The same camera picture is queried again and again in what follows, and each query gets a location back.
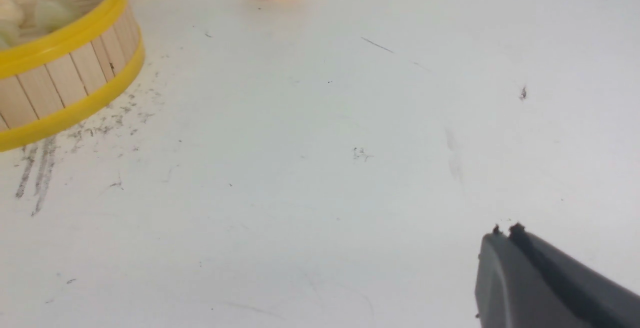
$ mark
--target white table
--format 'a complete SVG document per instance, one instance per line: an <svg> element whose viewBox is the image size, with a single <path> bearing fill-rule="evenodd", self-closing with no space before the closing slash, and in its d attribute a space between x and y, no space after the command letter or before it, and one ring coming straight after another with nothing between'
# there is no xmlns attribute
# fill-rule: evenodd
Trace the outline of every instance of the white table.
<svg viewBox="0 0 640 328"><path fill-rule="evenodd" d="M477 327L516 221L640 292L640 0L132 1L138 80L0 155L0 327Z"/></svg>

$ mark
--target wooden slat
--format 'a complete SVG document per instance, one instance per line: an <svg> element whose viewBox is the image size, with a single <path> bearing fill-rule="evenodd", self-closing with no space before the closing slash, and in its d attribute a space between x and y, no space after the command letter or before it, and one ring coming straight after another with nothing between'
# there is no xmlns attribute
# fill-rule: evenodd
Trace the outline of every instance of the wooden slat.
<svg viewBox="0 0 640 328"><path fill-rule="evenodd" d="M0 114L9 128L18 128L38 119L16 76L0 80Z"/></svg>
<svg viewBox="0 0 640 328"><path fill-rule="evenodd" d="M45 66L40 66L18 75L18 80L39 118L64 108L51 76L48 74Z"/></svg>
<svg viewBox="0 0 640 328"><path fill-rule="evenodd" d="M77 68L80 79L82 79L84 83L84 89L86 89L88 94L92 94L107 83L104 76L105 73L103 73L103 69L100 67L100 61L98 61L96 51L94 51L94 46L91 43L87 43L71 52L71 58L73 59L73 63L75 63L75 68ZM112 75L114 74L110 67L109 71Z"/></svg>
<svg viewBox="0 0 640 328"><path fill-rule="evenodd" d="M2 118L2 115L0 114L0 132L6 131L6 130L9 130L9 126L7 126L7 124L5 123L5 120Z"/></svg>
<svg viewBox="0 0 640 328"><path fill-rule="evenodd" d="M104 48L107 50L107 55L109 55L109 62L113 65L113 72L117 75L127 64L127 59L122 51L118 34L115 28L111 26L101 37Z"/></svg>
<svg viewBox="0 0 640 328"><path fill-rule="evenodd" d="M122 16L116 21L114 24L114 28L116 33L118 34L118 40L120 43L120 47L122 48L122 52L124 53L124 57L126 61L129 61L131 57L133 57L133 53L136 51L136 38L133 36L133 31L131 30L131 21L130 17L124 11Z"/></svg>
<svg viewBox="0 0 640 328"><path fill-rule="evenodd" d="M76 65L70 55L64 55L46 64L48 74L65 107L87 97L85 85L80 80Z"/></svg>
<svg viewBox="0 0 640 328"><path fill-rule="evenodd" d="M105 79L107 82L114 79L114 69L112 69L112 64L109 61L109 55L107 55L107 50L105 49L105 43L103 43L102 37L98 37L91 42L93 49L95 51L95 56L98 58L98 62L100 62L100 67L102 68L102 73L105 75Z"/></svg>
<svg viewBox="0 0 640 328"><path fill-rule="evenodd" d="M126 15L128 16L130 29L133 33L133 37L135 39L135 47L138 47L138 41L140 40L140 29L138 28L138 21L136 21L136 17L133 15L133 10L131 6L126 7Z"/></svg>

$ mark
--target pencil mark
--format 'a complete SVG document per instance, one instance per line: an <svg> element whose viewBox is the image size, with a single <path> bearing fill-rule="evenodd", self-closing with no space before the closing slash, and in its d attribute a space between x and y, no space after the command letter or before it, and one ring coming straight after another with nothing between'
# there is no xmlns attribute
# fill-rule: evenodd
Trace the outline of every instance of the pencil mark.
<svg viewBox="0 0 640 328"><path fill-rule="evenodd" d="M444 134L446 135L446 147L449 151L455 151L458 144L456 143L456 138L454 137L453 132L448 128L445 128Z"/></svg>
<svg viewBox="0 0 640 328"><path fill-rule="evenodd" d="M353 149L353 160L359 160L362 157L364 158L364 162L366 162L368 159L370 159L371 157L375 157L375 156L367 155L364 152L364 148L354 147L354 149Z"/></svg>
<svg viewBox="0 0 640 328"><path fill-rule="evenodd" d="M419 64L418 62L414 62L414 65L418 66L419 68L422 68L423 70L427 71L427 72L432 72L430 69L426 68L425 66L423 66L422 64Z"/></svg>
<svg viewBox="0 0 640 328"><path fill-rule="evenodd" d="M311 287L311 289L313 290L313 293L315 294L316 298L318 298L318 302L322 306L322 310L324 310L325 309L324 301L322 299L322 296L320 296L320 293L318 292L318 288L316 287L315 283L313 282L313 280L311 280L311 277L309 277L309 275L302 268L298 267L298 269L300 270L300 273L302 273L304 278L306 278L306 282L309 284L309 287Z"/></svg>
<svg viewBox="0 0 640 328"><path fill-rule="evenodd" d="M174 171L174 168L169 168L169 173L167 173L166 180L162 180L162 183L169 183L171 181L171 173Z"/></svg>
<svg viewBox="0 0 640 328"><path fill-rule="evenodd" d="M384 46L380 46L379 44L375 43L374 41L371 41L370 39L366 39L365 37L360 37L361 39L365 40L366 42L369 42L370 44L373 44L374 46L377 46L379 48L382 48L385 51L391 52L391 53L395 53L391 50L389 50L388 48L384 47Z"/></svg>
<svg viewBox="0 0 640 328"><path fill-rule="evenodd" d="M448 160L448 171L450 171L451 176L457 180L458 182L463 182L462 176L462 167L460 166L460 162L456 156L451 157Z"/></svg>
<svg viewBox="0 0 640 328"><path fill-rule="evenodd" d="M38 176L36 176L36 191L33 194L34 196L38 196L41 189L42 178L44 177L45 170L47 169L47 162L49 160L49 149L50 146L45 141L44 146L42 148L42 156L40 158L40 165L38 167Z"/></svg>
<svg viewBox="0 0 640 328"><path fill-rule="evenodd" d="M109 187L107 187L107 189L110 189L111 187L118 187L119 189L124 191L124 188L122 188L122 178L120 176L120 172L119 171L118 171L118 182L112 183Z"/></svg>
<svg viewBox="0 0 640 328"><path fill-rule="evenodd" d="M256 314L266 315L268 317L273 317L273 318L281 319L282 321L286 321L286 319L281 315L277 315L274 312L261 310L260 308L256 308L256 307L240 305L239 303L233 303L233 302L227 302L227 301L222 301L222 302L219 302L218 304L227 306L227 307L237 308L239 310L246 310L246 311L254 312Z"/></svg>
<svg viewBox="0 0 640 328"><path fill-rule="evenodd" d="M351 292L353 294L357 294L358 296L361 296L361 298L366 301L366 304L368 305L368 311L371 314L371 319L375 319L376 318L376 310L373 308L373 303L371 303L371 300L369 299L368 296L362 294L361 292L355 290L355 289L350 289L349 287L346 287L345 285L341 285L340 283L335 283L338 287L341 287L345 290L347 290L348 292Z"/></svg>
<svg viewBox="0 0 640 328"><path fill-rule="evenodd" d="M44 201L47 197L49 184L51 182L51 176L53 175L53 166L56 164L56 149L56 136L49 137L44 141L43 151L46 152L46 157L43 155L42 161L46 162L46 167L44 169L42 177L38 177L38 182L36 182L36 187L38 187L39 191L39 197L38 202L36 202L36 208L31 213L32 217L42 210L42 205L44 205Z"/></svg>
<svg viewBox="0 0 640 328"><path fill-rule="evenodd" d="M29 175L32 173L32 169L34 168L34 162L36 160L37 153L38 153L38 144L36 143L33 146L31 146L31 149L29 150L29 155L25 158L25 160L27 160L27 165L24 167L22 178L20 178L18 191L16 191L15 193L16 198L22 198L23 195L25 195L25 187L27 187L27 182L29 181Z"/></svg>

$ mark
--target scribble mark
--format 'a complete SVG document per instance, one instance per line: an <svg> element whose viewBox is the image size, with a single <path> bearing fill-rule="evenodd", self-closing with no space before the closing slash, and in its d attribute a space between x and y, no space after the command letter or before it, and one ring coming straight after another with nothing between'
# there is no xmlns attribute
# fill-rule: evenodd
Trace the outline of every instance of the scribble mark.
<svg viewBox="0 0 640 328"><path fill-rule="evenodd" d="M362 294L361 292L359 292L359 291L357 291L355 289L352 289L350 287L342 285L340 283L336 283L336 285L338 287L341 287L342 289L347 290L348 292L356 294L357 296L361 296L361 298L364 299L366 301L366 304L368 305L368 312L371 314L371 319L373 319L373 320L376 319L376 310L373 308L373 303L371 302L371 300L369 299L368 296Z"/></svg>
<svg viewBox="0 0 640 328"><path fill-rule="evenodd" d="M36 182L36 186L39 187L39 197L38 202L36 203L35 210L31 213L31 216L35 216L42 210L42 205L44 204L45 198L47 197L47 192L49 191L49 184L51 182L51 176L53 175L53 166L56 164L56 137L49 137L44 141L44 149L46 152L46 157L42 157L42 161L46 162L46 167L44 169L44 173L42 175L41 180Z"/></svg>
<svg viewBox="0 0 640 328"><path fill-rule="evenodd" d="M266 315L268 317L273 317L273 318L281 319L282 321L286 321L286 319L284 317L282 317L281 315L274 314L274 312L261 310L260 308L247 306L247 305L240 305L239 303L233 303L233 302L227 302L227 301L219 302L219 304L223 305L223 306L237 308L239 310L247 310L247 311L250 311L250 312L254 312L256 314Z"/></svg>
<svg viewBox="0 0 640 328"><path fill-rule="evenodd" d="M389 50L388 48L384 47L384 46L380 46L379 44L375 43L374 41L371 41L370 39L366 39L365 37L360 37L361 39L365 40L366 42L369 42L370 44L373 44L374 46L377 46L379 48L382 48L385 51L391 52L391 53L395 53L391 50Z"/></svg>
<svg viewBox="0 0 640 328"><path fill-rule="evenodd" d="M322 299L322 296L320 296L320 293L318 292L318 288L316 287L316 284L313 282L311 277L309 277L309 275L302 268L298 268L298 269L300 269L300 273L302 273L304 278L306 278L306 282L309 284L309 287L311 287L311 289L313 290L313 293L318 299L318 302L322 306L322 310L324 310L325 309L324 301Z"/></svg>
<svg viewBox="0 0 640 328"><path fill-rule="evenodd" d="M169 168L169 173L167 173L166 180L162 180L162 183L169 183L171 181L171 173L174 171L174 168Z"/></svg>
<svg viewBox="0 0 640 328"><path fill-rule="evenodd" d="M36 177L36 191L33 194L38 196L40 193L42 178L44 178L45 170L48 167L50 145L45 141L44 147L42 147L42 157L40 158L40 165L38 167L38 176Z"/></svg>
<svg viewBox="0 0 640 328"><path fill-rule="evenodd" d="M22 198L25 195L25 187L27 187L27 182L29 181L29 175L32 173L32 168L34 168L34 162L36 161L36 154L38 153L38 144L34 144L31 146L29 150L29 155L25 158L27 160L27 165L24 167L24 172L22 173L22 178L20 178L20 185L18 185L18 191L15 193L16 198Z"/></svg>
<svg viewBox="0 0 640 328"><path fill-rule="evenodd" d="M371 157L374 157L374 156L367 155L364 151L364 148L357 148L357 147L353 148L353 160L359 160L361 158L364 158L364 162L367 162L368 159L370 159Z"/></svg>
<svg viewBox="0 0 640 328"><path fill-rule="evenodd" d="M427 71L427 72L431 72L430 69L426 68L425 66L423 66L422 64L419 64L418 62L414 62L414 65L418 66L419 68L422 68L423 70Z"/></svg>
<svg viewBox="0 0 640 328"><path fill-rule="evenodd" d="M118 182L112 183L109 187L107 187L107 189L110 189L111 187L119 187L119 189L124 191L124 188L122 188L122 178L120 176L120 172L118 172Z"/></svg>
<svg viewBox="0 0 640 328"><path fill-rule="evenodd" d="M444 134L446 135L446 147L449 151L455 151L457 147L456 138L453 135L453 132L448 128L444 129Z"/></svg>

